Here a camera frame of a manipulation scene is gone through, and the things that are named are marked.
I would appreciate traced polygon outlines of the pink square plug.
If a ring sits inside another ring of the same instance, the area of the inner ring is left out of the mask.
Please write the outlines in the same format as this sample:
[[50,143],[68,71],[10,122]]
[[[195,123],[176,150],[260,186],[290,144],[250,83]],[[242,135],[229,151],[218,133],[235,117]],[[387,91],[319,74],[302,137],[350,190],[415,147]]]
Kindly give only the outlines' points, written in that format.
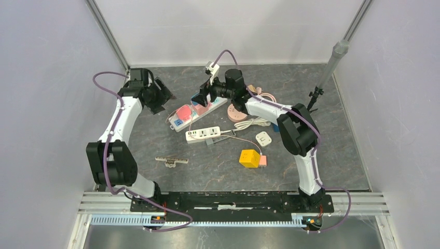
[[211,103],[209,103],[207,105],[207,107],[204,107],[204,106],[202,106],[200,104],[192,104],[191,107],[192,107],[193,111],[198,116],[202,116],[204,113],[206,113],[209,110],[209,108],[211,107]]

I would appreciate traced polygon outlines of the long white power strip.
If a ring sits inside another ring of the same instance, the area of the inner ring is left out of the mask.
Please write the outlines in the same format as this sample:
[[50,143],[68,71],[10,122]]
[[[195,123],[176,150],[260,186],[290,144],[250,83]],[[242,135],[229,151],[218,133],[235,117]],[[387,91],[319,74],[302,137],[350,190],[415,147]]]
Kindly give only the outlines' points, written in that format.
[[[207,114],[213,112],[214,110],[218,109],[219,107],[221,107],[222,105],[227,103],[227,99],[226,98],[220,98],[218,97],[216,100],[214,100],[213,102],[210,102],[210,96],[208,95],[208,103],[211,103],[211,107],[209,108],[209,110],[204,113],[202,116],[198,116],[192,109],[192,116],[190,120],[187,121],[181,121],[178,119],[176,111],[180,108],[178,108],[173,115],[170,115],[167,118],[167,123],[169,124],[170,128],[172,130],[174,130],[175,132],[181,132],[185,129],[187,129],[191,124],[193,124],[194,122],[198,121],[199,119],[203,118],[204,116],[206,116]],[[189,105],[191,107],[192,104],[196,104],[195,102],[191,102],[190,104],[186,104]]]

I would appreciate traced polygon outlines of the tan wooden cube plug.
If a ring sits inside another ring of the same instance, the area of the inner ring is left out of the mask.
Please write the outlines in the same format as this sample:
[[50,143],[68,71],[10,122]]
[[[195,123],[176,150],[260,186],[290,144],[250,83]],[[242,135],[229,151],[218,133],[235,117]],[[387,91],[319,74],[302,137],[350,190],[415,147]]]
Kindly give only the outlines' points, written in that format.
[[253,85],[248,85],[247,88],[248,88],[251,92],[258,94],[258,88],[255,88]]

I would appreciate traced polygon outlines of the white square plug adapter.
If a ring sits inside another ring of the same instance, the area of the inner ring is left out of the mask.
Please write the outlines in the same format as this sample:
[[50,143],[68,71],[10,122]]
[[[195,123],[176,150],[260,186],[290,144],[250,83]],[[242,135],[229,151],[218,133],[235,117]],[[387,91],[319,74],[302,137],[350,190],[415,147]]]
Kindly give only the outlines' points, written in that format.
[[261,147],[266,147],[272,143],[272,138],[265,131],[262,131],[255,135],[255,139]]

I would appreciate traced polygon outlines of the yellow cube socket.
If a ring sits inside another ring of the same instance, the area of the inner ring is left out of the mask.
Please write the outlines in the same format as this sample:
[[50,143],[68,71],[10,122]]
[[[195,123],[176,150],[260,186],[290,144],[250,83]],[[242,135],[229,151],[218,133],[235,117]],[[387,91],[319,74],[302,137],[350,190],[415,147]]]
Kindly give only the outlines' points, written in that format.
[[256,150],[245,149],[241,151],[239,163],[245,168],[258,168],[261,155]]

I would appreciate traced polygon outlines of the small pink charger plug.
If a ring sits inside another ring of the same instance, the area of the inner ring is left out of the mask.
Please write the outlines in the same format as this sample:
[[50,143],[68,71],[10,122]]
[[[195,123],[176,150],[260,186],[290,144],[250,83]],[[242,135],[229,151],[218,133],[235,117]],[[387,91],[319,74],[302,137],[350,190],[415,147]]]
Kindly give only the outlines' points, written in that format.
[[266,167],[267,166],[267,156],[261,155],[259,160],[259,167]]

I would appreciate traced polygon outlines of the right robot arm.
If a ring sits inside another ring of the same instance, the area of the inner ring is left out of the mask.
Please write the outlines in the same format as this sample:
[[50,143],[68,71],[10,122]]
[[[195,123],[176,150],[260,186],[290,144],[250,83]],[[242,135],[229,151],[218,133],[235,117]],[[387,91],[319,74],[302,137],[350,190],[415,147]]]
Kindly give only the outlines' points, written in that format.
[[300,206],[307,212],[318,208],[325,196],[315,158],[321,137],[307,108],[303,104],[283,105],[257,96],[247,87],[238,69],[227,70],[224,82],[218,77],[208,79],[191,100],[206,107],[217,97],[229,99],[236,110],[278,127],[282,143],[297,165]]

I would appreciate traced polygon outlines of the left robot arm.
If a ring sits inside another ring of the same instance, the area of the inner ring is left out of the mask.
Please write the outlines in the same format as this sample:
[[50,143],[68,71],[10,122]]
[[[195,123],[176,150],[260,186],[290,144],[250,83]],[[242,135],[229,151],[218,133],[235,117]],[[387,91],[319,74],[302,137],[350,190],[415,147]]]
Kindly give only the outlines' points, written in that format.
[[116,98],[114,113],[107,128],[96,142],[86,146],[86,155],[93,180],[107,187],[113,195],[123,193],[135,200],[143,200],[150,211],[163,205],[158,184],[143,177],[128,143],[134,124],[140,113],[147,109],[152,114],[164,110],[164,105],[174,95],[159,77],[147,68],[132,68],[122,74],[126,80],[118,92],[97,82],[97,77],[109,74],[96,73],[92,81],[96,87]]

